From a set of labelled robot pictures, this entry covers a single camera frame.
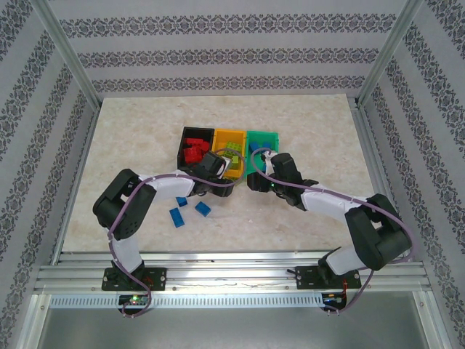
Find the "yellow plastic bin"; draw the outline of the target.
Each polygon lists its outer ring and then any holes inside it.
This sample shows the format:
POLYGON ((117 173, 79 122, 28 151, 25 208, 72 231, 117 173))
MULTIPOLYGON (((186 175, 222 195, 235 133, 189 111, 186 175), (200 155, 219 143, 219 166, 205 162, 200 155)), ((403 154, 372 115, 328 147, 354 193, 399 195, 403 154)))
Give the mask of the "yellow plastic bin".
MULTIPOLYGON (((215 129, 212 150, 217 151, 219 149, 226 148, 227 142, 239 143, 242 145, 242 152, 240 154, 243 157, 243 160, 246 160, 246 136, 246 131, 243 130, 215 129)), ((231 152, 230 149, 228 149, 228 151, 221 152, 220 155, 230 158, 232 155, 237 154, 231 152)), ((238 179, 243 174, 243 170, 245 168, 246 165, 242 161, 240 170, 234 171, 229 169, 227 172, 225 172, 225 177, 230 179, 238 179)))

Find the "black plastic bin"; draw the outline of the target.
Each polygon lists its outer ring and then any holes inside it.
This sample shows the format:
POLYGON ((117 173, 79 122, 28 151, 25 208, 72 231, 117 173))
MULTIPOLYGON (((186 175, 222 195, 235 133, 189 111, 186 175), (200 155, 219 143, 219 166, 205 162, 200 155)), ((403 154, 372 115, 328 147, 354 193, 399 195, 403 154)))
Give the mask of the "black plastic bin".
POLYGON ((214 129, 201 128, 201 127, 184 127, 182 131, 181 140, 179 143, 178 153, 177 153, 177 168, 178 169, 186 169, 190 165, 193 165, 193 164, 186 165, 185 160, 184 160, 183 149, 190 148, 190 147, 198 147, 198 145, 197 146, 185 145, 184 144, 185 138, 201 138, 204 142, 210 143, 210 146, 212 147, 213 139, 214 139, 214 129))

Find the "green plastic bin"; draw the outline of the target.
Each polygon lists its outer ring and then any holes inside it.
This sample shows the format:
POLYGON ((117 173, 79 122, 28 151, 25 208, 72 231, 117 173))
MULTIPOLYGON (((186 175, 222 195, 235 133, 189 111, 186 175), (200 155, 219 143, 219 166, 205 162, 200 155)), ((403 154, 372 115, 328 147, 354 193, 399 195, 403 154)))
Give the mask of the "green plastic bin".
POLYGON ((257 153, 254 158, 251 157, 251 152, 248 149, 249 143, 256 142, 259 147, 262 148, 263 143, 271 143, 272 151, 279 151, 279 134, 276 132, 264 132, 264 131, 247 131, 246 139, 246 175, 249 175, 256 171, 252 164, 252 160, 258 166, 260 170, 264 169, 264 162, 261 160, 261 153, 257 153))

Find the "right controller board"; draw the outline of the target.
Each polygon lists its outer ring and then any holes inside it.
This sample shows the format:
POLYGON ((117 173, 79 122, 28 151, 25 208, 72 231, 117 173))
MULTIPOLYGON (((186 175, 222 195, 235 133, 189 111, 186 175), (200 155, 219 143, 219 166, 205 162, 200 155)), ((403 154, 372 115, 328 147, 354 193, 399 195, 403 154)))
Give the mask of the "right controller board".
POLYGON ((347 305, 345 293, 322 293, 323 307, 331 311, 341 310, 347 305))

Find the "controller board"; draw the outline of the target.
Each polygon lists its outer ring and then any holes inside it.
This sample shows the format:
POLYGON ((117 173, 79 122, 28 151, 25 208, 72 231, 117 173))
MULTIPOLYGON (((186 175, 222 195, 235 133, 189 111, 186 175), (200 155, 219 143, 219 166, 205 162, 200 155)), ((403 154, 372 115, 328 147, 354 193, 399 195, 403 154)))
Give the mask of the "controller board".
POLYGON ((347 305, 345 293, 322 293, 323 307, 331 311, 341 310, 347 305))
POLYGON ((129 307, 135 309, 142 309, 149 304, 147 295, 141 294, 123 294, 118 296, 118 307, 129 307))

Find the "left controller board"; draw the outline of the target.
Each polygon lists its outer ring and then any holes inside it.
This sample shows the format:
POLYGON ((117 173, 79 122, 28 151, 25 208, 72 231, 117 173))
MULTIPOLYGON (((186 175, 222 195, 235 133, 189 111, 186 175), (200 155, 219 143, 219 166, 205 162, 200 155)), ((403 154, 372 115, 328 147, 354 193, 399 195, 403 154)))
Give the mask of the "left controller board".
POLYGON ((118 296, 118 307, 129 307, 135 309, 142 309, 149 304, 147 295, 141 294, 123 294, 118 296))

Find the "grey metal panel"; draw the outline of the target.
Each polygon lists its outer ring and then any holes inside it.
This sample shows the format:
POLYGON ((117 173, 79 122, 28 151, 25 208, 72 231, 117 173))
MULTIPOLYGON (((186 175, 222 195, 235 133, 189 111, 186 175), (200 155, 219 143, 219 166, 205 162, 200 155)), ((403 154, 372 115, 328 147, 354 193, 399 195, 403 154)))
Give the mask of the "grey metal panel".
POLYGON ((52 309, 39 349, 429 349, 419 322, 387 313, 327 316, 314 308, 52 309))

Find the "aluminium side rail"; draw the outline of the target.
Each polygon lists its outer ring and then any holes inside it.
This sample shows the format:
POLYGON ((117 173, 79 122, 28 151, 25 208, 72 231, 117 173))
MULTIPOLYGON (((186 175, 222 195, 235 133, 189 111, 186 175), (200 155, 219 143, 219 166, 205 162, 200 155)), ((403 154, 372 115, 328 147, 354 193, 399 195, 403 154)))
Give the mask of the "aluminium side rail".
POLYGON ((83 141, 80 153, 79 153, 79 158, 78 158, 78 162, 75 168, 75 172, 73 173, 72 182, 70 184, 70 190, 68 192, 68 196, 65 201, 65 206, 62 212, 62 216, 60 218, 60 224, 58 225, 56 239, 54 240, 54 244, 52 246, 52 252, 49 256, 49 265, 56 265, 60 261, 62 247, 65 241, 70 218, 73 212, 73 207, 76 202, 79 185, 81 183, 81 178, 84 173, 86 160, 89 155, 89 150, 92 144, 92 138, 94 137, 94 132, 97 126, 97 121, 98 121, 101 109, 102 107, 99 107, 96 109, 86 129, 85 138, 84 138, 84 141, 83 141))
POLYGON ((358 107, 355 98, 348 97, 349 109, 352 114, 352 119, 355 125, 357 136, 359 138, 360 147, 363 152, 365 163, 368 169, 369 177, 373 190, 376 193, 385 195, 391 204, 396 209, 397 213, 399 209, 395 205, 395 199, 392 196, 392 192, 389 187, 388 178, 384 171, 381 157, 376 146, 376 142, 373 138, 371 128, 368 124, 368 120, 363 109, 358 107))

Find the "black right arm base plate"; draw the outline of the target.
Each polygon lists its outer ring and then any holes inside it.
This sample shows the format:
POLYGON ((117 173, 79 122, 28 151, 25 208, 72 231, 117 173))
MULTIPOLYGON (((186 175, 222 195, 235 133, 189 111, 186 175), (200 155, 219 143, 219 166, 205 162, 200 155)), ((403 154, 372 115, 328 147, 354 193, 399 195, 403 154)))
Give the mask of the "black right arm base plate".
POLYGON ((329 290, 329 289, 360 289, 361 280, 357 270, 351 270, 342 275, 336 275, 330 269, 320 266, 297 266, 297 289, 329 290))

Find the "aluminium mounting rail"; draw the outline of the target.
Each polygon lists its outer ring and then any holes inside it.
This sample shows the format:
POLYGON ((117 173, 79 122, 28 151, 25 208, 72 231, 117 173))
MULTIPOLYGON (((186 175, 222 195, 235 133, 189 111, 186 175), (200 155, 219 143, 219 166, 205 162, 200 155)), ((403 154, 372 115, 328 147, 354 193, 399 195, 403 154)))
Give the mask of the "aluminium mounting rail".
MULTIPOLYGON (((144 253, 146 266, 167 269, 166 292, 183 294, 295 292, 289 271, 315 265, 323 251, 144 253)), ((66 252, 53 265, 39 268, 33 286, 36 294, 100 293, 108 253, 66 252)), ((360 272, 369 292, 431 290, 422 262, 387 265, 371 275, 360 272)))

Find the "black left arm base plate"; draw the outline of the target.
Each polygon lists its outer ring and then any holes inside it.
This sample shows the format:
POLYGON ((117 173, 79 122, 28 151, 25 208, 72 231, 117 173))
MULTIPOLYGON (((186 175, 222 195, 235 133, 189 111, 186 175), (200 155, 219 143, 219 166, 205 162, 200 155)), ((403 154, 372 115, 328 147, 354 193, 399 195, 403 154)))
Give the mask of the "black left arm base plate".
MULTIPOLYGON (((164 291, 166 283, 166 268, 139 268, 133 272, 133 277, 144 283, 150 291, 164 291)), ((102 279, 102 291, 144 291, 145 288, 130 279, 117 268, 106 268, 102 279)))

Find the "short aluminium frame post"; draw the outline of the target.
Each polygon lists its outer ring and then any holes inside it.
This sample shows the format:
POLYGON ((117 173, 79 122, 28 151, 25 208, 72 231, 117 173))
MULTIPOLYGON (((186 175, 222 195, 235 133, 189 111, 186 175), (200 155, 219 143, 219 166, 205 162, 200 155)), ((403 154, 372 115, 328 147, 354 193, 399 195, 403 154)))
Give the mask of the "short aluminium frame post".
POLYGON ((52 296, 33 294, 14 349, 38 349, 52 296))
POLYGON ((413 298, 429 349, 453 349, 433 292, 413 292, 413 298))

